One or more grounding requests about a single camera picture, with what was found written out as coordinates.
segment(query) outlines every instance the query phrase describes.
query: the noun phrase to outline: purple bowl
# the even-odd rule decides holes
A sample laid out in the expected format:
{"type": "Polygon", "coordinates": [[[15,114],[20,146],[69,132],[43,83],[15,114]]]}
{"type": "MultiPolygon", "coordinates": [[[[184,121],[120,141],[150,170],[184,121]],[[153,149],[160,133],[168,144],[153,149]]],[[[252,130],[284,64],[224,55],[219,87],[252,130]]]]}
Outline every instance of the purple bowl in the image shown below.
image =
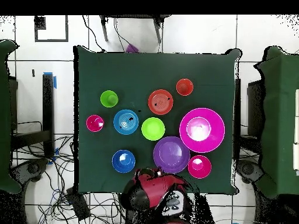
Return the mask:
{"type": "Polygon", "coordinates": [[[165,173],[179,173],[188,165],[190,150],[176,136],[162,138],[154,148],[154,162],[165,173]]]}

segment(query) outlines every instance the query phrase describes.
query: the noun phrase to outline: purple object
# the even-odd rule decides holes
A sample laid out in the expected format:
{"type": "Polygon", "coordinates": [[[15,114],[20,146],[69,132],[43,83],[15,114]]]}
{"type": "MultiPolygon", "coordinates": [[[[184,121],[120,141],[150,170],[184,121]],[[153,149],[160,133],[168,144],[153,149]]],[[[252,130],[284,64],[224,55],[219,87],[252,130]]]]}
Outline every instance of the purple object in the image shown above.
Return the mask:
{"type": "Polygon", "coordinates": [[[136,47],[134,47],[132,44],[129,44],[127,49],[126,49],[126,53],[137,53],[138,49],[136,47]]]}
{"type": "Polygon", "coordinates": [[[209,108],[191,110],[180,123],[180,138],[190,150],[198,153],[216,149],[223,141],[224,134],[222,118],[209,108]]]}
{"type": "Polygon", "coordinates": [[[162,138],[154,148],[154,162],[165,173],[179,173],[190,159],[190,150],[176,136],[162,138]]]}

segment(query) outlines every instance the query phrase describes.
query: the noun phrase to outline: light blue bowl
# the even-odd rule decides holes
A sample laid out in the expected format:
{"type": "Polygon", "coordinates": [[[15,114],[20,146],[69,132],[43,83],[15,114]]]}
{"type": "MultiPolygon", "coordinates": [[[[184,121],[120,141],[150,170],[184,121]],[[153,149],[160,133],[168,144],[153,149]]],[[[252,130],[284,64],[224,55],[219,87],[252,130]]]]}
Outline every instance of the light blue bowl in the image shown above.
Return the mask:
{"type": "Polygon", "coordinates": [[[139,120],[135,112],[124,109],[115,114],[113,125],[117,132],[130,135],[138,128],[139,120]]]}

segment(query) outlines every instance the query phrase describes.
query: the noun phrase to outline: blue bowl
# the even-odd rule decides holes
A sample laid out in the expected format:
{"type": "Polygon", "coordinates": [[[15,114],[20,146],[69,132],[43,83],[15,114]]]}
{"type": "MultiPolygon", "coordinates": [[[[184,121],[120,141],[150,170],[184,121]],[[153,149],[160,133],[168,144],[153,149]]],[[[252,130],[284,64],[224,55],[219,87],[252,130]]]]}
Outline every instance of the blue bowl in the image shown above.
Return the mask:
{"type": "Polygon", "coordinates": [[[119,133],[130,135],[138,128],[139,120],[135,112],[124,109],[115,114],[113,125],[119,133]]]}
{"type": "Polygon", "coordinates": [[[128,150],[119,150],[112,157],[112,165],[119,173],[128,173],[135,166],[135,157],[128,150]]]}

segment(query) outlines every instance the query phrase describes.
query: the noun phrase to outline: black stand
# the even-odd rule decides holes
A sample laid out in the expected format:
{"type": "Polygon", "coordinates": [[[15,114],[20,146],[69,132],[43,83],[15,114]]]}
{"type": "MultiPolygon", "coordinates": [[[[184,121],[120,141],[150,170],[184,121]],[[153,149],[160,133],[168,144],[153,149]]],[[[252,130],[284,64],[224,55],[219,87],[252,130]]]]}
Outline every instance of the black stand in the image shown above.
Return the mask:
{"type": "MultiPolygon", "coordinates": [[[[16,89],[18,82],[10,77],[12,130],[16,129],[16,89]]],[[[25,134],[15,134],[11,137],[11,151],[25,146],[43,142],[46,158],[54,156],[54,105],[53,105],[53,77],[43,75],[43,130],[25,134]]]]}

